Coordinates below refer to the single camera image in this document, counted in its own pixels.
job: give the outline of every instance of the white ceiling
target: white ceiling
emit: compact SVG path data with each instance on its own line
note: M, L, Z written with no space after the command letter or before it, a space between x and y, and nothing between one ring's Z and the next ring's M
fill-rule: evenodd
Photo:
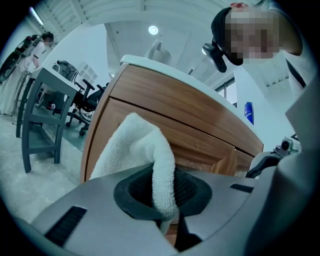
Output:
M107 45L110 66L125 54L144 56L155 39L172 55L172 66L191 74L212 88L217 88L233 76L230 62L226 73L219 73L202 54L204 43L212 40L210 24L213 17L235 0L44 0L35 11L44 22L41 27L29 16L28 23L39 33L51 31L62 40L82 23L105 24L110 37ZM253 5L259 0L245 0ZM148 27L156 25L157 35ZM248 64L248 70L269 86L288 76L282 54L263 64Z

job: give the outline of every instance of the metal rack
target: metal rack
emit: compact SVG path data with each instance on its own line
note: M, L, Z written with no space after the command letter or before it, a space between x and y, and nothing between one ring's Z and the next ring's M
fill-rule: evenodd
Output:
M67 96L59 116L53 115L53 112L45 107L35 107L35 102L42 84ZM16 126L17 137L20 137L22 126L22 158L26 173L31 171L31 154L54 152L54 163L60 163L63 129L76 92L75 89L45 68L41 68L32 73L22 95ZM43 124L56 125L54 141L43 129Z

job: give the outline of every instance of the black rubber opening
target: black rubber opening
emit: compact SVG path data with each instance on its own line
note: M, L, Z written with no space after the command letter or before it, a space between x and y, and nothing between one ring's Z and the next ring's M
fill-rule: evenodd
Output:
M138 220L154 220L159 225L163 216L152 208L153 166L149 166L120 181L114 188L116 204ZM203 180L176 169L174 171L174 197L183 216L199 214L212 197L210 186Z

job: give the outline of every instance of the ceiling light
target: ceiling light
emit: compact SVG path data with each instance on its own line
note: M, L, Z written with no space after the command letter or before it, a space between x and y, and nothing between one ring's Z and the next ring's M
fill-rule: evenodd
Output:
M40 19L39 15L36 13L35 9L33 9L32 7L29 7L29 11L36 18L36 20L40 23L40 25L44 24L43 21Z
M158 28L154 25L150 26L148 30L151 35L156 35L158 34L158 31L159 31Z

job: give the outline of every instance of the white wall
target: white wall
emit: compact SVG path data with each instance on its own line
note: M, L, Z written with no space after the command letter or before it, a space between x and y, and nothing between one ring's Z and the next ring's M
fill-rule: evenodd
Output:
M119 58L115 52L115 49L113 47L113 44L111 42L110 36L106 35L106 52L108 56L108 69L111 74L116 74L118 70L120 69L120 62Z
M0 65L4 63L6 58L15 50L15 48L27 37L36 34L26 21L22 21L11 34L6 42L0 56Z
M97 84L105 86L110 80L106 45L105 26L103 24L91 26L84 23L59 42L42 65L51 68L56 61L64 60L80 69L82 62L87 62L97 74L93 86L96 87Z
M295 133L285 116L285 112L294 102L289 80L286 79L268 87L265 97L242 66L237 67L233 74L238 111L244 115L246 102L253 102L254 127L264 144L263 151L272 151L285 136L290 137Z

